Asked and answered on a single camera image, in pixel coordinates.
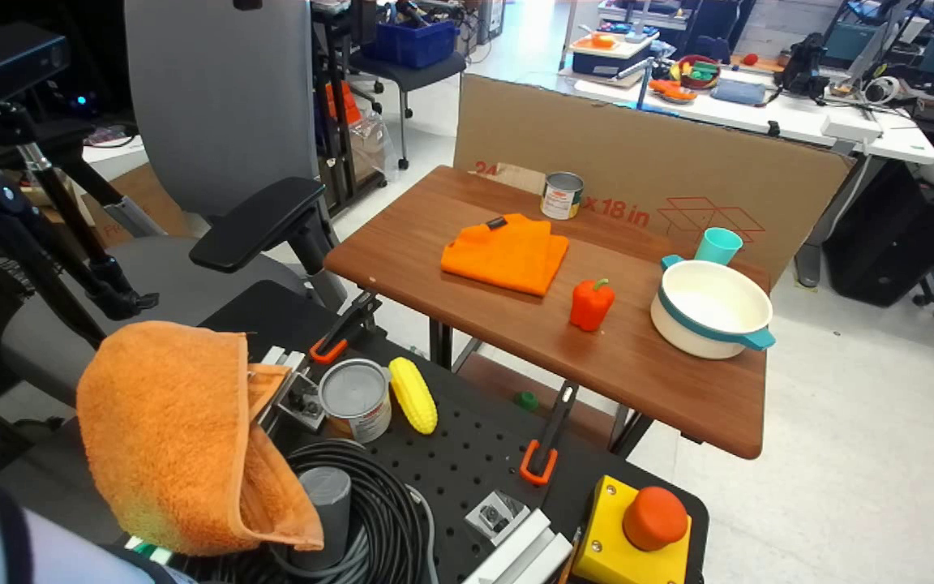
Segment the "desk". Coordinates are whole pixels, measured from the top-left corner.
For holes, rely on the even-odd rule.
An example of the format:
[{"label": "desk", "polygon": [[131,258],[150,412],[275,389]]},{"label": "desk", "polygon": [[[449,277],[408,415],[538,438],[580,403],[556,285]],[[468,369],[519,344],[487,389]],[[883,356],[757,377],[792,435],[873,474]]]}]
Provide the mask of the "desk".
[{"label": "desk", "polygon": [[[723,77],[769,84],[769,77],[743,73],[743,70],[723,70]],[[565,84],[574,89],[578,93],[627,103],[627,106],[635,106],[635,98],[639,98],[639,89],[618,91],[618,89],[606,89],[596,82],[580,82],[574,73],[565,73],[562,89]],[[841,111],[841,103],[817,106],[809,98],[792,98],[792,93],[781,93],[766,106],[745,106],[745,103],[717,100],[705,91],[700,91],[694,103],[668,103],[648,91],[641,106],[650,112],[668,112],[668,116],[745,130],[745,134],[769,134],[769,127],[779,124],[781,139],[809,143],[809,145],[836,143],[833,137],[823,137],[823,119],[829,111]],[[934,162],[934,145],[928,143],[928,137],[910,116],[875,112],[875,119],[883,124],[883,137],[870,143],[865,154],[915,162],[915,166]]]},{"label": "desk", "polygon": [[[668,252],[661,238],[623,232],[598,214],[580,211],[574,219],[553,226],[570,238],[570,251],[543,298],[502,291],[437,270],[441,248],[463,224],[507,211],[538,217],[538,198],[433,167],[331,251],[325,262],[363,290],[668,423],[687,438],[709,440],[739,456],[757,456],[766,355],[745,351],[736,361],[694,361],[659,338],[648,304],[661,277],[659,255]],[[570,290],[589,277],[614,278],[618,291],[598,334],[566,328]]]}]

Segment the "chair armrest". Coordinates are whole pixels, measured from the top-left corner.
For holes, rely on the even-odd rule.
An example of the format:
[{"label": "chair armrest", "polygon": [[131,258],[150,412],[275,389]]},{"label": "chair armrest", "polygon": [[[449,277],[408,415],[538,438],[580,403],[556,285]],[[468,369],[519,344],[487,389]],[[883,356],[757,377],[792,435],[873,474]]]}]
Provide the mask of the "chair armrest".
[{"label": "chair armrest", "polygon": [[236,271],[259,251],[275,248],[291,238],[301,219],[310,219],[322,198],[322,180],[282,179],[216,217],[189,255],[198,265]]}]

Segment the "black cable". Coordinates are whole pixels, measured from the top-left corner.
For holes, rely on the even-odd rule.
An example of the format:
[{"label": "black cable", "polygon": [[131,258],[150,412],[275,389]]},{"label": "black cable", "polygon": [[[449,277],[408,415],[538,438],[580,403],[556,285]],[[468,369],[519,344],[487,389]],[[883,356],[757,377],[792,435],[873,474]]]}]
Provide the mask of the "black cable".
[{"label": "black cable", "polygon": [[427,517],[420,503],[408,494],[408,485],[379,467],[358,444],[354,440],[313,440],[289,452],[289,463],[294,474],[310,467],[337,467],[350,476],[350,532],[365,545],[365,557],[350,557],[326,571],[303,571],[291,563],[291,548],[265,545],[244,554],[222,557],[171,557],[171,568],[198,577],[198,582],[365,582],[365,584],[427,584],[433,582],[433,568],[427,548],[433,545]]},{"label": "black cable", "polygon": [[289,455],[289,463],[341,467],[354,481],[350,514],[365,530],[369,554],[363,582],[427,582],[427,524],[408,491],[354,440],[318,440]]}]

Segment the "teal cup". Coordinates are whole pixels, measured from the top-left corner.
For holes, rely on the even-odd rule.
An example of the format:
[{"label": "teal cup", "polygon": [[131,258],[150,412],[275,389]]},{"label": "teal cup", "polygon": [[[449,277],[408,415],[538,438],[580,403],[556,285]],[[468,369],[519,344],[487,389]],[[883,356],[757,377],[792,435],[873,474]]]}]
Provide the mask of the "teal cup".
[{"label": "teal cup", "polygon": [[728,262],[745,241],[726,226],[705,226],[694,258]]}]

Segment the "orange handle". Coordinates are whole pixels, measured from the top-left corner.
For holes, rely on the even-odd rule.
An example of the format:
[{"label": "orange handle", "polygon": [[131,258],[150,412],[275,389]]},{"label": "orange handle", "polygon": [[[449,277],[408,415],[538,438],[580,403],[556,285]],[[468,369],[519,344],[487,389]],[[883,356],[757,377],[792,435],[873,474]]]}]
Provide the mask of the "orange handle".
[{"label": "orange handle", "polygon": [[529,448],[526,448],[526,455],[521,455],[519,476],[521,476],[526,482],[530,482],[530,485],[547,485],[552,476],[553,476],[553,467],[556,467],[562,452],[552,448],[547,456],[543,456],[542,474],[530,474],[529,467],[530,467],[534,452],[538,452],[538,440],[530,438]]},{"label": "orange handle", "polygon": [[307,356],[318,365],[331,365],[347,351],[347,338],[341,338],[331,351],[322,355],[318,344],[310,344]]}]

